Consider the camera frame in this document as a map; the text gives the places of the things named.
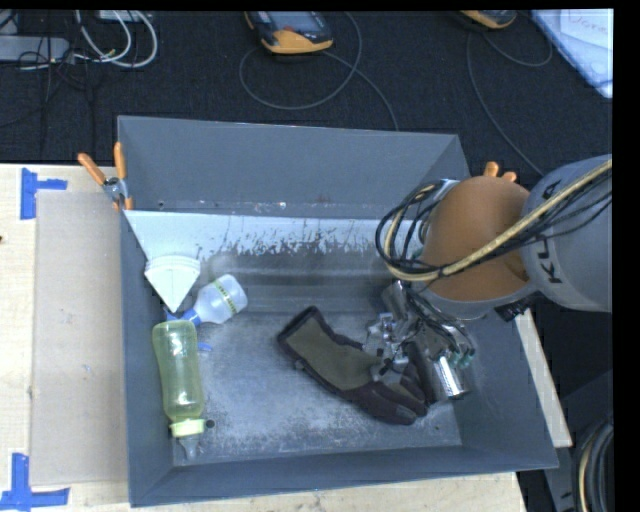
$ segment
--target blue tape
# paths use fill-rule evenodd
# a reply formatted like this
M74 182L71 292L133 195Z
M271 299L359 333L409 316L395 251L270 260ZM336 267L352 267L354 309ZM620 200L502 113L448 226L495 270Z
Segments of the blue tape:
M59 491L31 492L29 487L29 457L22 453L11 456L11 490L2 491L0 510L29 512L32 507L66 505L69 488Z
M33 219L36 216L36 192L41 189L66 190L66 180L48 179L38 181L38 174L26 167L22 168L22 190L20 193L20 218Z

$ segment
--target white funnel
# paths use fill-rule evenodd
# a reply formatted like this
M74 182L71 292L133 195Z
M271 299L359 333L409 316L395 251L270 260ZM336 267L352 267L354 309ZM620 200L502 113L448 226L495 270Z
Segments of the white funnel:
M200 275L200 261L188 256L158 256L147 262L144 275L175 313Z

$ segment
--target bottle cap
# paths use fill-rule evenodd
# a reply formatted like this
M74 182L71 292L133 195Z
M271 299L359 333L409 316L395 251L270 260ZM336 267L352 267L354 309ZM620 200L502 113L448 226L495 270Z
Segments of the bottle cap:
M173 437L202 434L205 427L203 419L178 421L169 426L171 427L171 434L173 434Z

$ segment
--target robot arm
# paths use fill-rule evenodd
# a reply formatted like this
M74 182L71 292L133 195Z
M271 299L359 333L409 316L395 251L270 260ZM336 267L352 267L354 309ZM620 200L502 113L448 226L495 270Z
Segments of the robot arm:
M439 186L422 187L380 223L379 234L392 219L378 250L394 276L422 285L420 294L453 318L536 291L571 309L611 312L611 167L611 155L566 165L529 193L492 164L428 208L420 205ZM409 233L420 235L422 252L411 259L395 249L396 220L416 204L421 224Z

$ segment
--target fabric glove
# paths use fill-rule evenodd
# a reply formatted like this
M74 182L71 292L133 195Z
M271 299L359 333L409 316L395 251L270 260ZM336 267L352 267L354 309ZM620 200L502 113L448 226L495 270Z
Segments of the fabric glove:
M363 345L337 334L317 307L296 315L278 335L278 343L309 375L337 396L387 423L411 425L427 413L418 372L412 363L392 378L374 380L371 367L382 360Z

